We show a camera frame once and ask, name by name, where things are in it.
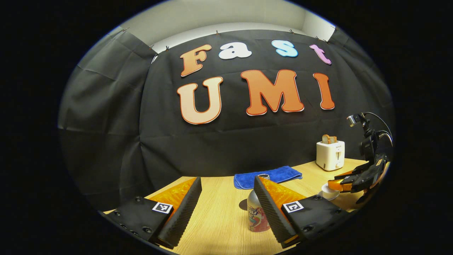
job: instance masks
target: can lid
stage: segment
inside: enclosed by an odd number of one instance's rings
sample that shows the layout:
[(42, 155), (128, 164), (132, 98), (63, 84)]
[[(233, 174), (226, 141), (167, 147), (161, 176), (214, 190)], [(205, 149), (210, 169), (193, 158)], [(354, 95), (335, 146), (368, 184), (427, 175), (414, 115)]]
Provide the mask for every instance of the can lid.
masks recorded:
[(259, 174), (258, 176), (262, 177), (262, 178), (264, 178), (266, 180), (270, 180), (270, 176), (268, 174), (266, 174), (266, 173)]

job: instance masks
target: aluminum can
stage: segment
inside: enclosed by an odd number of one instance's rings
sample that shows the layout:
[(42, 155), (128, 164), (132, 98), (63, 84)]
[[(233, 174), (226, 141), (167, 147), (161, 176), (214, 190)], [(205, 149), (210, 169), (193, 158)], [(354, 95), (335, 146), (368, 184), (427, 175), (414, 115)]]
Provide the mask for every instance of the aluminum can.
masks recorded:
[[(268, 174), (258, 175), (262, 178), (269, 180)], [(255, 190), (252, 190), (247, 198), (247, 212), (248, 212), (248, 228), (253, 232), (263, 232), (270, 228), (260, 201), (256, 196)]]

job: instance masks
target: white letter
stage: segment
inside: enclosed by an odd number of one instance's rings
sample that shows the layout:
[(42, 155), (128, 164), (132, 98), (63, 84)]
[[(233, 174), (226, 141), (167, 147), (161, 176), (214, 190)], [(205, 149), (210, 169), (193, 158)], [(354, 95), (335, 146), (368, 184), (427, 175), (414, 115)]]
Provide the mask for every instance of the white letter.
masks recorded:
[(235, 57), (247, 58), (252, 55), (252, 52), (247, 49), (244, 43), (229, 43), (220, 47), (222, 51), (219, 53), (221, 59), (233, 59)]

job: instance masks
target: blue cloth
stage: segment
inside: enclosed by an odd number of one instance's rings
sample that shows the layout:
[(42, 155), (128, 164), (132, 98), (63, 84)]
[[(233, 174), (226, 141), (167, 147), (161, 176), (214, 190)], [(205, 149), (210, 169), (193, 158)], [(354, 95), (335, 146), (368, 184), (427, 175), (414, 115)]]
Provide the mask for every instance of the blue cloth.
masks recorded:
[(276, 183), (291, 181), (294, 179), (302, 179), (302, 173), (290, 168), (289, 166), (279, 167), (273, 170), (242, 173), (234, 175), (234, 187), (240, 190), (253, 189), (255, 183), (255, 176), (259, 174), (268, 174), (270, 180)]

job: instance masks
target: white toaster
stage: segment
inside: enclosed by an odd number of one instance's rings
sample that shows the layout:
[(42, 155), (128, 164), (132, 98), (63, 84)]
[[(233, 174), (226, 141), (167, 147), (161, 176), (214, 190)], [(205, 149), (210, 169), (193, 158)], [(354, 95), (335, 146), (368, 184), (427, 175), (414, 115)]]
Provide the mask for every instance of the white toaster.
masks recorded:
[(316, 164), (326, 171), (342, 168), (344, 165), (344, 142), (316, 143)]

